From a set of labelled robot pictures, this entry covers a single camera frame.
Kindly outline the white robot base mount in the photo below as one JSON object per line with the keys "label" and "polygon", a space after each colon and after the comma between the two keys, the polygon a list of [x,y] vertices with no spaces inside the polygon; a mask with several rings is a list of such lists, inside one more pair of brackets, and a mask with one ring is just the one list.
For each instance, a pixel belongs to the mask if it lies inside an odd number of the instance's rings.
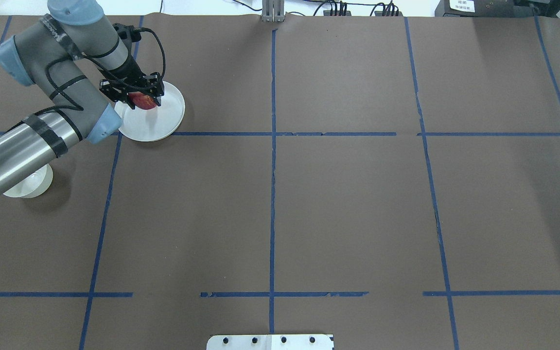
{"label": "white robot base mount", "polygon": [[209,338],[207,350],[333,350],[328,334],[240,334]]}

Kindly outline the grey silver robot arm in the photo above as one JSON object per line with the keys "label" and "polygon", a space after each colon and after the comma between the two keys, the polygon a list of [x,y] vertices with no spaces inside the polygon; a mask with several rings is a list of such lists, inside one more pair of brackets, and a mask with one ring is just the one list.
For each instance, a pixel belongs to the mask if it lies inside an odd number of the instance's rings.
{"label": "grey silver robot arm", "polygon": [[150,73],[133,53],[144,34],[160,44],[149,27],[113,22],[96,0],[49,0],[47,9],[0,43],[0,68],[46,102],[0,134],[0,196],[81,142],[113,135],[123,125],[116,103],[137,108],[140,93],[160,106],[164,96],[164,48]]}

